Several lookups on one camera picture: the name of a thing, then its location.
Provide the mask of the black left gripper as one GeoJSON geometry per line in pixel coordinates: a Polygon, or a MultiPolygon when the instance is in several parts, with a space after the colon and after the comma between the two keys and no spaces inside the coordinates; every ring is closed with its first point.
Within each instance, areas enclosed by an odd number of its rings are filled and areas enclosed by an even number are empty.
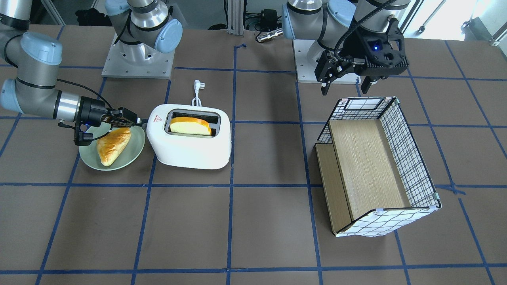
{"type": "Polygon", "coordinates": [[[364,76],[360,90],[367,94],[374,82],[407,70],[409,62],[399,21],[388,19],[387,23],[386,31],[379,33],[357,27],[338,51],[322,53],[314,73],[323,96],[327,96],[333,81],[346,74],[364,76]]]}

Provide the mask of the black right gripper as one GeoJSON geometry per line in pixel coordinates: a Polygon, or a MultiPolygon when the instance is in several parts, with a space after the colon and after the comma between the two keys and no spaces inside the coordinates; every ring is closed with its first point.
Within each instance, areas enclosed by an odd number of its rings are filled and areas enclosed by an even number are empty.
{"type": "Polygon", "coordinates": [[[81,130],[81,125],[99,127],[105,122],[112,127],[146,127],[147,118],[138,118],[127,108],[106,108],[105,102],[82,96],[76,113],[74,143],[76,146],[88,146],[93,141],[92,133],[81,130]]]}

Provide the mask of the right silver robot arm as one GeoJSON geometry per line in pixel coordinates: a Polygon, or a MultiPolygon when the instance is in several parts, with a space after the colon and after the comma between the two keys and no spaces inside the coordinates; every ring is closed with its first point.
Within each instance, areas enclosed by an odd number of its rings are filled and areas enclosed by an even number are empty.
{"type": "Polygon", "coordinates": [[[74,143],[87,146],[94,141],[81,126],[146,128],[147,119],[127,108],[113,108],[102,96],[96,99],[56,89],[62,44],[45,34],[29,31],[31,0],[1,1],[1,58],[17,68],[15,79],[2,85],[1,105],[7,110],[52,118],[69,128],[74,122],[74,143]]]}

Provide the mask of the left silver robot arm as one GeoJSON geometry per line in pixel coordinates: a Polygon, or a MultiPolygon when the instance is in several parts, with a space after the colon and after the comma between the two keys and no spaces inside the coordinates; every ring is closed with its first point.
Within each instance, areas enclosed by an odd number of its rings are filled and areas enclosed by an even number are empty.
{"type": "Polygon", "coordinates": [[[322,49],[315,79],[322,94],[346,74],[364,76],[362,92],[379,79],[407,69],[404,37],[398,17],[408,0],[289,0],[283,5],[281,28],[260,32],[264,43],[278,36],[290,40],[313,40],[322,49]]]}

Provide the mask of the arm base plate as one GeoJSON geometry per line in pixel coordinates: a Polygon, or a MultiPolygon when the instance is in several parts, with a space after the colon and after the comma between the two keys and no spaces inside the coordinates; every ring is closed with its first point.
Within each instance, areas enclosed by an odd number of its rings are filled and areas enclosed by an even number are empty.
{"type": "Polygon", "coordinates": [[[160,53],[143,43],[127,45],[113,37],[101,75],[105,78],[170,79],[175,52],[160,53]]]}
{"type": "Polygon", "coordinates": [[[315,69],[324,52],[316,40],[293,40],[294,60],[299,83],[318,83],[315,69]]]}

